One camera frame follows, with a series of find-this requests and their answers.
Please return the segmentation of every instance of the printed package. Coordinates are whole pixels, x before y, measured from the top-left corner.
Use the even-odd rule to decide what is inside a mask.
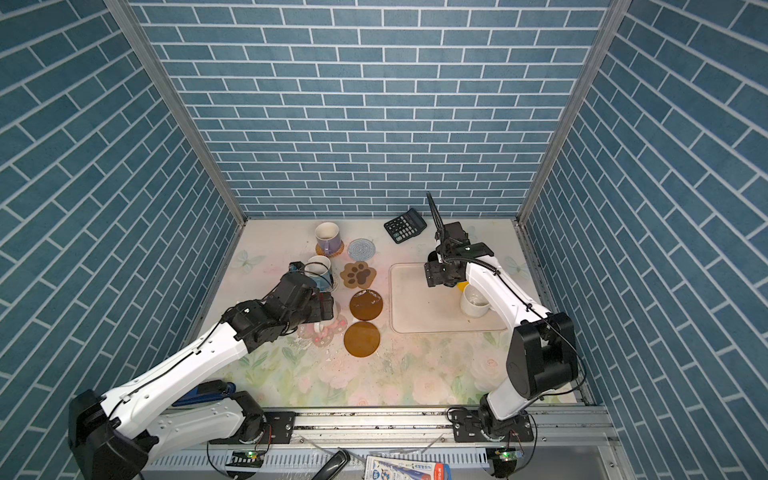
[[[444,463],[369,455],[364,480],[451,480],[451,469]]]

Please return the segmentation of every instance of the white tray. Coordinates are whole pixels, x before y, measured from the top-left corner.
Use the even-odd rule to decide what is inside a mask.
[[[504,330],[493,310],[480,318],[466,316],[458,306],[457,287],[427,286],[424,263],[395,263],[389,268],[390,319],[397,333],[453,333]]]

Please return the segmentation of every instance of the calculator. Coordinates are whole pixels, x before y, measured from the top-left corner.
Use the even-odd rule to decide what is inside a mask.
[[[415,208],[408,210],[403,215],[384,223],[387,233],[395,243],[402,243],[411,237],[420,234],[427,227],[427,223]]]

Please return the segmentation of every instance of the calculator keypad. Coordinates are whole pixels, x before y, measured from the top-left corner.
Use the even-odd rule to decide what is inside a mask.
[[[384,227],[386,228],[387,232],[389,232],[389,235],[397,243],[401,243],[410,237],[414,237],[415,235],[421,233],[421,230],[423,230],[423,228],[419,229],[413,220],[405,215],[401,215],[400,217],[394,218],[384,223]]]

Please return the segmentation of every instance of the white mug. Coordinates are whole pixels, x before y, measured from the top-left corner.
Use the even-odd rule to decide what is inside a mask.
[[[467,285],[464,288],[462,299],[459,300],[458,304],[462,308],[462,312],[464,312],[466,316],[472,318],[480,318],[491,309],[490,303],[488,303],[482,293],[480,293],[480,290],[474,288],[472,285]]]
[[[306,261],[304,273],[312,280],[315,280],[317,288],[321,292],[329,292],[333,288],[330,258],[324,255],[316,255],[310,258]]]

